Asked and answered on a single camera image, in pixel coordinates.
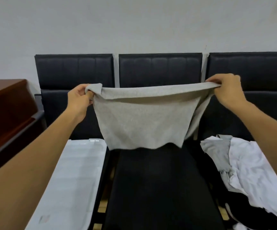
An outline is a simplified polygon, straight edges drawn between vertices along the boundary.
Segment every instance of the gray wall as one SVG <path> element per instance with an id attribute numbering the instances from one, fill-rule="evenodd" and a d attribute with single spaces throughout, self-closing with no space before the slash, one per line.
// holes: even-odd
<path id="1" fill-rule="evenodd" d="M 277 0 L 0 0 L 0 79 L 35 54 L 277 51 Z"/>

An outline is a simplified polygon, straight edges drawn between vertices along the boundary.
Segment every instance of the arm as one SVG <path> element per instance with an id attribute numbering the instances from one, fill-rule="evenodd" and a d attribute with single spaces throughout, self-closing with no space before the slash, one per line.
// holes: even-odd
<path id="1" fill-rule="evenodd" d="M 240 118 L 277 174 L 277 121 L 246 100 L 240 76 L 216 74 L 206 81 L 222 84 L 214 90 L 217 99 Z"/>
<path id="2" fill-rule="evenodd" d="M 92 103 L 82 84 L 68 93 L 66 110 L 0 168 L 0 230 L 23 230 L 51 178 L 67 140 Z"/>

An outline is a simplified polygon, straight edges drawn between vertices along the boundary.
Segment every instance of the person's left hand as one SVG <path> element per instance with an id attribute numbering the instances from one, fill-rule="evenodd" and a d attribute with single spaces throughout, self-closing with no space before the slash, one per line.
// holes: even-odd
<path id="1" fill-rule="evenodd" d="M 86 116 L 86 109 L 93 104 L 94 93 L 88 91 L 85 94 L 85 88 L 89 84 L 81 84 L 68 92 L 68 104 L 65 112 L 72 115 L 75 123 L 80 123 Z"/>

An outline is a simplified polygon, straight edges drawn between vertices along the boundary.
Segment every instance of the gray fabric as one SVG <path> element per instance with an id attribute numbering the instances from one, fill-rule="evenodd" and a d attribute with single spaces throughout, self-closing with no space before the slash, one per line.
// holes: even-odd
<path id="1" fill-rule="evenodd" d="M 213 88 L 205 82 L 140 88 L 104 88 L 90 84 L 94 109 L 110 150 L 155 149 L 166 143 L 182 147 L 198 127 Z"/>
<path id="2" fill-rule="evenodd" d="M 202 150 L 208 154 L 213 160 L 217 170 L 221 174 L 221 178 L 227 188 L 227 190 L 243 193 L 241 190 L 232 187 L 229 184 L 230 177 L 233 175 L 233 170 L 229 162 L 229 148 L 231 135 L 217 135 L 219 140 L 205 139 L 200 142 Z"/>

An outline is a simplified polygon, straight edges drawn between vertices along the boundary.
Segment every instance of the white plastic tray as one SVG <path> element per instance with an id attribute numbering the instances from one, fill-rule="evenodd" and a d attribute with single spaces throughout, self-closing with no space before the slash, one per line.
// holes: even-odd
<path id="1" fill-rule="evenodd" d="M 86 230 L 91 222 L 107 145 L 68 140 L 26 230 Z"/>

